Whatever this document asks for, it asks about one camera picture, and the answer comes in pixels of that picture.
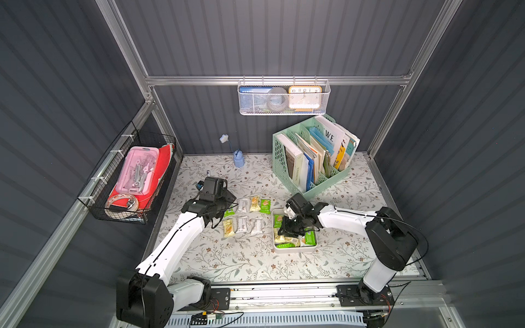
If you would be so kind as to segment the green cookie packet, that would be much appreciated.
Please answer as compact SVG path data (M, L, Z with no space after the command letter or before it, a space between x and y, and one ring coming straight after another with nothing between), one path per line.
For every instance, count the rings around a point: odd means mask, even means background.
M260 208L260 212L261 213L270 215L271 214L271 207L272 207L272 203L271 203L270 199L262 199L261 200L261 208Z
M224 212L224 217L230 217L235 214L235 209L228 209Z

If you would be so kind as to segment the yellow cookie packet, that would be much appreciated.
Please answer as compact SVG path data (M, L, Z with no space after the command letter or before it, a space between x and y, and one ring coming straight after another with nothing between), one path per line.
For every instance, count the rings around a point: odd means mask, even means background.
M261 197L259 195L255 195L250 199L250 213L259 212L261 210Z
M224 227L224 238L230 238L232 236L235 236L235 225L232 219L227 219L223 221L223 227Z

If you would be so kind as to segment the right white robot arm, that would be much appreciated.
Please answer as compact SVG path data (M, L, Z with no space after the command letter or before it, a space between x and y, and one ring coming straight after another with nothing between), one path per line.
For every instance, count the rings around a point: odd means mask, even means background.
M326 202L312 204L302 194L287 200L281 235L299 237L324 228L360 235L371 243L375 259L354 295L365 304L387 296L390 281L409 265L420 244L417 230L388 207L377 211L342 209Z

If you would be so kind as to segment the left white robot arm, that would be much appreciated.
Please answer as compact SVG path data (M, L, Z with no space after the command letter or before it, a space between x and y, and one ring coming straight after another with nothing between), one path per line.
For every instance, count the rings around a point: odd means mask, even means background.
M170 286L170 279L191 243L215 219L222 220L235 196L222 178L207 177L195 198L184 203L162 242L134 270L116 280L116 318L136 327L165 327L183 308L203 310L211 302L209 280L190 277Z

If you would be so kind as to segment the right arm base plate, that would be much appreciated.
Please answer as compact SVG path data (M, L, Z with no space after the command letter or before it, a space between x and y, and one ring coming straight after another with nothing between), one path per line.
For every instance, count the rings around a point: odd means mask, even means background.
M395 302L388 286L374 292L364 284L338 285L335 297L342 307L393 306Z

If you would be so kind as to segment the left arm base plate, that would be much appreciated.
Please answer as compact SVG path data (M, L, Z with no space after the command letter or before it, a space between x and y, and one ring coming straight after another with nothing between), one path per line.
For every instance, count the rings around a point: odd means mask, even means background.
M231 302L231 289L229 288L209 288L205 291L201 300L197 303L190 304L179 310L182 311L212 311L212 310L228 310Z

